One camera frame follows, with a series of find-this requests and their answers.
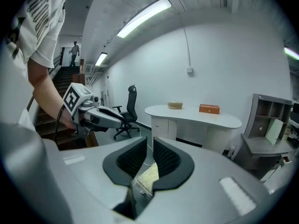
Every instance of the orange box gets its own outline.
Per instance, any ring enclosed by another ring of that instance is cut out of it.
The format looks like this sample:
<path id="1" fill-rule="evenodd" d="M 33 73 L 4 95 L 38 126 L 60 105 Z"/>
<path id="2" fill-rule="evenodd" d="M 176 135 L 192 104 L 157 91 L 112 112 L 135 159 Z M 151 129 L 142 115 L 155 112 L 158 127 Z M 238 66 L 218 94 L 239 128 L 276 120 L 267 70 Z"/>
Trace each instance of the orange box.
<path id="1" fill-rule="evenodd" d="M 209 114 L 219 114 L 220 107 L 217 105 L 200 105 L 199 112 L 209 113 Z"/>

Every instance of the gray shelving unit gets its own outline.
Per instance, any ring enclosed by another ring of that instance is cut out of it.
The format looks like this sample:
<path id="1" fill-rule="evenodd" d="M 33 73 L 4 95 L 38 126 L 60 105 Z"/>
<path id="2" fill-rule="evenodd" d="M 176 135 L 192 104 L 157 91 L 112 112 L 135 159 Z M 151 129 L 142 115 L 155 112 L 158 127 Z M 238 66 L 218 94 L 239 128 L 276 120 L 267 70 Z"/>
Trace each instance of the gray shelving unit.
<path id="1" fill-rule="evenodd" d="M 253 94 L 251 113 L 244 137 L 248 139 L 265 137 L 270 120 L 279 119 L 284 123 L 278 137 L 281 140 L 290 118 L 291 107 L 290 100 Z"/>
<path id="2" fill-rule="evenodd" d="M 292 152 L 293 149 L 282 140 L 291 107 L 290 100 L 253 94 L 250 117 L 242 134 L 244 142 L 234 162 L 261 179 L 281 159 L 281 155 Z M 271 119 L 283 122 L 275 145 L 265 137 Z"/>

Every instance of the ceiling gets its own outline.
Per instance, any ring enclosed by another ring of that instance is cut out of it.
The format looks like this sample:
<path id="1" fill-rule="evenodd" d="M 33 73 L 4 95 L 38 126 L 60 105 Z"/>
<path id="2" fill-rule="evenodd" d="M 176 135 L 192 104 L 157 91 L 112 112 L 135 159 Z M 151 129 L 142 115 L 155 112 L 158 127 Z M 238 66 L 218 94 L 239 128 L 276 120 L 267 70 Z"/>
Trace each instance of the ceiling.
<path id="1" fill-rule="evenodd" d="M 85 70 L 87 75 L 95 72 L 103 72 L 108 67 L 111 57 L 142 31 L 157 25 L 177 13 L 184 13 L 204 7 L 227 7 L 232 13 L 237 12 L 238 9 L 246 8 L 263 13 L 272 19 L 284 40 L 285 46 L 299 53 L 296 32 L 274 0 L 170 0 L 172 3 L 171 8 L 157 14 L 140 25 L 125 39 L 116 36 L 119 29 L 139 10 L 155 0 L 93 0 L 90 11 L 82 9 L 84 4 L 90 5 L 91 1 L 69 0 L 68 4 L 66 4 L 66 12 L 69 15 L 66 16 L 64 29 L 62 30 L 64 33 L 71 33 L 73 31 L 79 33 L 79 30 L 83 30 L 82 26 L 84 27 L 81 57 L 85 59 L 85 63 L 87 64 Z M 105 60 L 106 65 L 94 67 L 100 53 L 103 51 L 108 53 Z M 297 66 L 299 66 L 299 63 L 290 59 L 290 68 L 294 72 L 299 72 L 299 69 L 295 71 Z"/>
<path id="2" fill-rule="evenodd" d="M 65 2 L 65 19 L 59 35 L 82 36 L 85 21 L 93 0 L 67 0 Z"/>

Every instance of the person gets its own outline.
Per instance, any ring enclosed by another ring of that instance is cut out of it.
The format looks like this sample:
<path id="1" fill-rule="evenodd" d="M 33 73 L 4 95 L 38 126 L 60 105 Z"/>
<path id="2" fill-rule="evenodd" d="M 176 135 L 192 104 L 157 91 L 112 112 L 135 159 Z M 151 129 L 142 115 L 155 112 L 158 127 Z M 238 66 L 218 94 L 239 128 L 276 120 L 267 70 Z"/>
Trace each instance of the person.
<path id="1" fill-rule="evenodd" d="M 33 97 L 39 106 L 56 119 L 64 104 L 48 74 L 60 29 L 64 23 L 66 0 L 25 0 L 11 22 L 5 50 L 23 76 L 34 88 Z M 64 109 L 60 122 L 76 129 L 71 115 Z M 26 109 L 19 124 L 34 129 Z"/>
<path id="2" fill-rule="evenodd" d="M 75 59 L 77 57 L 77 53 L 78 53 L 78 56 L 80 56 L 79 46 L 77 45 L 76 41 L 74 41 L 74 46 L 72 47 L 70 52 L 71 52 L 71 64 L 70 64 L 70 66 L 76 66 L 75 65 Z"/>

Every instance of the electrical outlet box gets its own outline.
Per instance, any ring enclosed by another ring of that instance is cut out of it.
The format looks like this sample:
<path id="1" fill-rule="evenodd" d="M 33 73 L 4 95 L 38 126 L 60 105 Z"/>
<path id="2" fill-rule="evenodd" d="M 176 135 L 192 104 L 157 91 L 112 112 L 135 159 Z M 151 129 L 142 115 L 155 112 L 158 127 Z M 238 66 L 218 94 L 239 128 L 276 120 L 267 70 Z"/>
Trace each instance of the electrical outlet box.
<path id="1" fill-rule="evenodd" d="M 188 66 L 188 67 L 186 67 L 186 71 L 187 71 L 187 73 L 192 73 L 193 72 L 193 68 L 190 67 L 190 66 Z"/>

